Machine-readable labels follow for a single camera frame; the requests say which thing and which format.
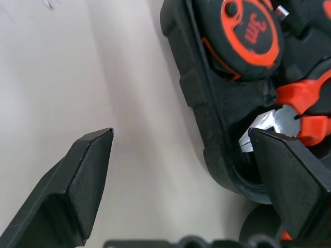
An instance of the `orange tool handle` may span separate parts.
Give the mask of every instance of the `orange tool handle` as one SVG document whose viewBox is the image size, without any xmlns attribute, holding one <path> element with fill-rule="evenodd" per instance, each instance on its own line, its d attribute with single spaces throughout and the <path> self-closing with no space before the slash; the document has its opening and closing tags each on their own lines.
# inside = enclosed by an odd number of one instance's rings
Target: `orange tool handle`
<svg viewBox="0 0 331 248">
<path fill-rule="evenodd" d="M 277 89 L 278 105 L 290 105 L 299 113 L 317 103 L 322 85 L 331 78 L 331 59 L 318 64 L 308 77 L 300 82 Z M 306 146 L 320 143 L 331 134 L 331 120 L 326 116 L 304 116 L 301 133 L 298 136 Z"/>
</svg>

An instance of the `black tape measure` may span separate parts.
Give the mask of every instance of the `black tape measure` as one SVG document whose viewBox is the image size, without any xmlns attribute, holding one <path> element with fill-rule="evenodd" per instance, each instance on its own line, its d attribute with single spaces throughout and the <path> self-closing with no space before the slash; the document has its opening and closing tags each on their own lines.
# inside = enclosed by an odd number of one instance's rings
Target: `black tape measure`
<svg viewBox="0 0 331 248">
<path fill-rule="evenodd" d="M 258 80 L 279 67 L 284 40 L 268 0 L 195 0 L 202 42 L 233 79 Z"/>
</svg>

